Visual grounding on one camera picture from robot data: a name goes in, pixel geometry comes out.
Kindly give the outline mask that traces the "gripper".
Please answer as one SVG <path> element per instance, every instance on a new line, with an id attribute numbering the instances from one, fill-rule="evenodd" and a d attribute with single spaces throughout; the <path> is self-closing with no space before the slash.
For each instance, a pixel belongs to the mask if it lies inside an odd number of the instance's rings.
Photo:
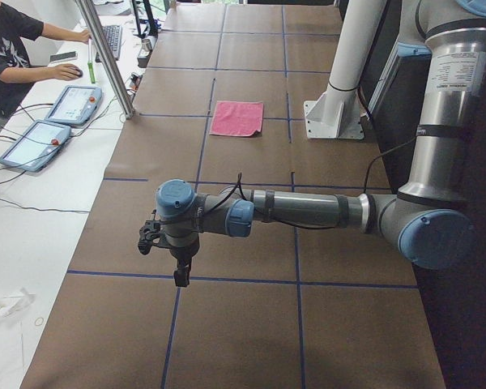
<path id="1" fill-rule="evenodd" d="M 197 237 L 188 246 L 173 247 L 169 251 L 179 263 L 173 273 L 175 285 L 178 288 L 186 288 L 190 285 L 190 265 L 192 259 L 199 251 L 199 238 Z"/>

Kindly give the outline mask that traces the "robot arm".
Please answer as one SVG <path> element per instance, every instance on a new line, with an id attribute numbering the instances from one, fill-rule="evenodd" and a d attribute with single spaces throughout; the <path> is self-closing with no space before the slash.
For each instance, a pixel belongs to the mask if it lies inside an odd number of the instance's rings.
<path id="1" fill-rule="evenodd" d="M 375 233 L 427 269 L 463 261 L 475 230 L 463 213 L 459 186 L 486 74 L 486 1 L 405 1 L 398 45 L 400 53 L 427 54 L 431 62 L 410 175 L 395 194 L 296 194 L 235 184 L 212 195 L 173 179 L 156 190 L 153 217 L 139 232 L 139 251 L 168 250 L 177 261 L 179 287 L 190 282 L 201 233 L 247 237 L 256 220 Z"/>

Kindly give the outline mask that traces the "person hand on mouse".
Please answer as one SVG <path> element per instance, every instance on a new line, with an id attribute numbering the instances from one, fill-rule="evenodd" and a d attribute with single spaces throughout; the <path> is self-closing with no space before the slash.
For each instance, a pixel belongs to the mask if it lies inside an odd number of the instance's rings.
<path id="1" fill-rule="evenodd" d="M 75 75 L 75 69 L 78 69 L 78 67 L 75 67 L 72 64 L 61 64 L 53 66 L 51 71 L 55 79 L 71 81 L 78 79 L 78 77 Z"/>

